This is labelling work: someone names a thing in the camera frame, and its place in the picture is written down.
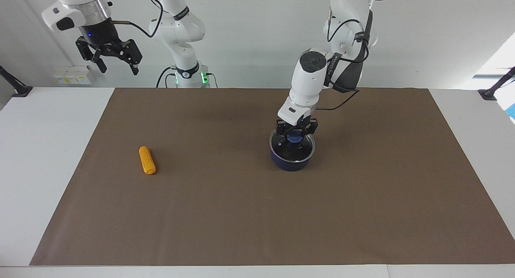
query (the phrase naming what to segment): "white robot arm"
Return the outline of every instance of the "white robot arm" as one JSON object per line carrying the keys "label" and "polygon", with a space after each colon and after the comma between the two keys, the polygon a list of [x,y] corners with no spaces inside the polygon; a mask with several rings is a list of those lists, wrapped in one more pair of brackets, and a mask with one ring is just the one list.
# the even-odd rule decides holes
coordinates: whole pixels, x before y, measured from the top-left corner
{"label": "white robot arm", "polygon": [[375,44],[371,5],[375,0],[331,0],[324,34],[331,52],[311,48],[297,61],[291,90],[278,111],[276,130],[270,137],[272,159],[282,169],[299,170],[315,149],[318,122],[311,118],[322,89],[357,92],[363,62]]}
{"label": "white robot arm", "polygon": [[[149,37],[155,36],[170,49],[176,62],[174,68],[178,72],[176,80],[179,86],[206,86],[207,67],[197,61],[193,47],[187,43],[204,38],[204,24],[190,12],[184,0],[156,1],[162,5],[162,11],[166,14],[151,21],[150,31],[154,32],[152,35],[145,34]],[[46,25],[55,32],[78,27],[82,36],[76,41],[77,48],[83,59],[95,62],[102,73],[105,73],[107,67],[101,56],[115,56],[131,65],[131,70],[136,75],[143,56],[134,40],[122,42],[114,27],[134,24],[129,21],[113,21],[109,9],[111,5],[106,0],[57,0],[44,10],[42,17]]]}
{"label": "white robot arm", "polygon": [[[300,56],[289,96],[278,111],[279,118],[296,126],[300,119],[311,116],[323,88],[341,93],[355,91],[368,49],[375,44],[370,40],[373,1],[331,0],[329,19],[324,25],[331,52],[313,48]],[[316,70],[307,70],[309,66]]]}
{"label": "white robot arm", "polygon": [[111,5],[106,0],[57,0],[42,12],[42,17],[55,32],[78,27],[82,36],[75,44],[82,58],[96,63],[102,73],[107,67],[101,56],[114,56],[129,64],[136,75],[143,56],[134,40],[119,39],[111,19]]}
{"label": "white robot arm", "polygon": [[[184,0],[160,0],[166,14],[156,33],[158,41],[170,50],[175,60],[175,80],[181,88],[201,88],[207,83],[207,68],[197,60],[195,50],[188,44],[204,39],[206,28],[186,5]],[[158,20],[150,22],[153,31]]]}

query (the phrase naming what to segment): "table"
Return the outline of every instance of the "table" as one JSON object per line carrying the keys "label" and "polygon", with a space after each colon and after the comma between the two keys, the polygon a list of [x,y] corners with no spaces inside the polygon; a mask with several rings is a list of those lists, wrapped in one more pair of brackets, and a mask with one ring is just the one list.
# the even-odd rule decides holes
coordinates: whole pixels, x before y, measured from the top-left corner
{"label": "table", "polygon": [[[27,267],[113,89],[36,88],[0,112],[0,276],[511,277],[515,265],[278,267]],[[515,132],[475,91],[432,90],[463,151],[515,234]],[[495,136],[488,142],[484,136]]]}

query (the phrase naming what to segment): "brown mat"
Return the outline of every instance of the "brown mat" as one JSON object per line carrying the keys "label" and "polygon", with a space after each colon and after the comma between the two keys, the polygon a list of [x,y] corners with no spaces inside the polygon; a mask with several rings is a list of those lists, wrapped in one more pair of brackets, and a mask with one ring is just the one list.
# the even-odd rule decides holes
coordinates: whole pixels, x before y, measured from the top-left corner
{"label": "brown mat", "polygon": [[363,89],[317,112],[315,155],[294,173],[268,147],[287,93],[116,89],[31,265],[515,263],[427,90]]}

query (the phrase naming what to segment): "black cable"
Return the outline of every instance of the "black cable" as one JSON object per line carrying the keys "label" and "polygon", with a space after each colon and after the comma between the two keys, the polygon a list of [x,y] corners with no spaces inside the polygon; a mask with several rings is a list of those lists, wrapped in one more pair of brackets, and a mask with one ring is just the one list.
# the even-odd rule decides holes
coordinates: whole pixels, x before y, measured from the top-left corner
{"label": "black cable", "polygon": [[161,78],[163,77],[164,73],[166,73],[166,71],[170,70],[171,67],[166,67],[166,69],[163,70],[163,72],[161,72],[161,75],[159,75],[159,79],[158,79],[158,82],[156,84],[156,88],[159,88],[159,82],[161,81]]}
{"label": "black cable", "polygon": [[331,80],[331,78],[329,78],[329,76],[327,76],[327,78],[329,79],[329,82],[331,83],[331,85],[336,86],[336,84],[333,82],[333,80]]}
{"label": "black cable", "polygon": [[503,85],[503,86],[499,87],[499,89],[504,88],[504,87],[508,86],[509,84],[511,84],[511,83],[513,83],[513,82],[515,82],[515,79],[514,79],[513,81],[509,82],[508,84],[506,84],[506,85]]}
{"label": "black cable", "polygon": [[349,101],[352,99],[352,97],[354,97],[358,92],[359,92],[359,90],[358,90],[358,91],[355,91],[355,92],[354,92],[354,93],[353,93],[349,98],[347,98],[347,100],[345,100],[342,104],[340,104],[340,105],[338,105],[338,106],[336,106],[336,107],[334,107],[334,108],[323,108],[323,107],[320,107],[320,108],[317,108],[317,110],[320,110],[320,111],[334,111],[334,110],[336,110],[336,109],[338,109],[338,108],[340,108],[340,107],[344,106],[344,105],[345,105],[347,102],[349,102]]}
{"label": "black cable", "polygon": [[150,1],[152,1],[152,3],[153,3],[157,8],[159,8],[158,4],[157,4],[154,0],[150,0]]}
{"label": "black cable", "polygon": [[368,59],[368,56],[370,55],[370,51],[368,50],[368,41],[365,39],[362,39],[361,49],[364,49],[366,52],[366,56],[363,57],[363,60],[357,60],[357,57],[354,60],[346,59],[346,58],[340,58],[340,60],[346,61],[346,62],[354,62],[354,63],[360,63],[364,62]]}
{"label": "black cable", "polygon": [[213,76],[215,78],[215,86],[218,88],[218,82],[216,81],[216,76],[213,73],[207,73],[206,76]]}
{"label": "black cable", "polygon": [[159,8],[160,8],[160,13],[159,13],[159,19],[158,19],[158,23],[156,25],[156,28],[154,29],[153,33],[152,34],[149,34],[147,33],[147,31],[145,31],[145,29],[142,29],[139,25],[136,25],[135,23],[131,22],[131,21],[113,21],[113,23],[115,25],[132,25],[133,27],[136,27],[137,29],[139,29],[140,31],[142,31],[147,37],[149,38],[153,38],[153,36],[156,35],[156,32],[158,31],[158,28],[159,28],[159,25],[161,23],[161,19],[163,18],[163,5],[162,3],[159,1],[159,0],[151,0],[152,3],[155,1],[156,3],[158,3],[159,5]]}
{"label": "black cable", "polygon": [[336,33],[338,32],[338,30],[344,26],[346,23],[350,23],[350,22],[354,22],[354,23],[358,23],[360,24],[360,22],[357,20],[357,19],[349,19],[349,20],[346,20],[344,21],[343,23],[340,23],[340,25],[335,29],[333,35],[331,36],[331,38],[329,38],[329,31],[331,30],[331,23],[329,22],[328,23],[328,26],[327,26],[327,42],[331,42],[334,38],[334,36],[336,35]]}
{"label": "black cable", "polygon": [[175,77],[175,74],[174,73],[169,73],[168,75],[165,76],[165,78],[164,78],[164,86],[166,88],[168,88],[168,76],[174,76]]}

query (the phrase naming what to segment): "yellow corn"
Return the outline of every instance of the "yellow corn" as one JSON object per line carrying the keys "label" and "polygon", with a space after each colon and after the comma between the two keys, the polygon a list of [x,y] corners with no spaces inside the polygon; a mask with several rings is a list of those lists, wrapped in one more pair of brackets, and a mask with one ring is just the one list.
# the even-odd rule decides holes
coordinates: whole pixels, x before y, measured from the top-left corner
{"label": "yellow corn", "polygon": [[140,159],[141,165],[143,166],[143,171],[146,174],[156,173],[156,164],[154,164],[154,160],[152,159],[152,155],[150,154],[148,147],[140,147]]}

